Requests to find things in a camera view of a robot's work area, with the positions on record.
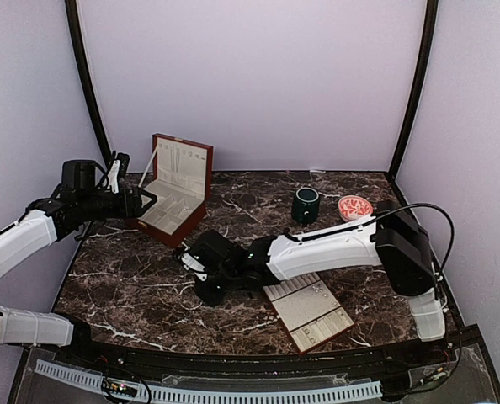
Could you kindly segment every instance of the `white perforated rail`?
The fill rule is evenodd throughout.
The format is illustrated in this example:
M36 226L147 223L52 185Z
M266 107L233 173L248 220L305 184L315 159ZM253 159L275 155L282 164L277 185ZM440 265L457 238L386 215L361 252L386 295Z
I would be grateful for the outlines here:
M67 368L61 364L39 359L35 373L85 391L103 394L100 389L103 376L98 372ZM147 391L143 385L138 387L134 383L127 384L138 388L138 395L134 398L134 402L147 402ZM150 384L149 387L152 393L151 403L154 404L336 404L382 397L379 381L328 389L263 393L183 390L154 384ZM130 399L128 396L112 394Z

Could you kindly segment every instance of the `red and white bowl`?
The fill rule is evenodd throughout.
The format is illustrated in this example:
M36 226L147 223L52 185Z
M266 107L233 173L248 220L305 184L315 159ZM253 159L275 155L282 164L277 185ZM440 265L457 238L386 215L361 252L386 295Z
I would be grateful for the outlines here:
M356 195L344 196L338 201L340 216L345 221L355 221L362 216L374 213L370 202Z

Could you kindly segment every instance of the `brown wooden box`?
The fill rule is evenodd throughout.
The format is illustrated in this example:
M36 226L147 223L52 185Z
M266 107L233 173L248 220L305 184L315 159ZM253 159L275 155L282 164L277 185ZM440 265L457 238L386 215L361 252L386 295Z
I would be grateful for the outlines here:
M206 215L213 146L158 134L152 140L151 160L140 186L153 164L153 180L145 190L155 194L158 201L142 217L126 222L170 247L177 247Z

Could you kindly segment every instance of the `white wall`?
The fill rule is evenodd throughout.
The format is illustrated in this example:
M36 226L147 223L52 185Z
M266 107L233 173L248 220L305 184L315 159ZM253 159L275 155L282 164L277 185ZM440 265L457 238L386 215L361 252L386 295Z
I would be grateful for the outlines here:
M447 278L466 322L480 325L500 378L500 2L439 4L398 181L409 202L434 202L455 219ZM421 217L443 254L445 222Z
M112 146L143 171L155 132L215 169L386 170L426 2L79 2Z
M61 165L100 161L83 101L63 1L0 1L0 229L50 196ZM76 243L41 251L0 282L0 304L49 311ZM21 349L0 347L0 403Z

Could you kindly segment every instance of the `patterned bowl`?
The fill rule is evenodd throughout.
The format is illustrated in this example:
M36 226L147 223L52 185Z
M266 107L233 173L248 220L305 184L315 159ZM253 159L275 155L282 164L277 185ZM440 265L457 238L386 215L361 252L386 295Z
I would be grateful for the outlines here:
M371 203L356 195L344 196L338 201L340 216L345 221L354 221L365 215L371 215L374 208Z

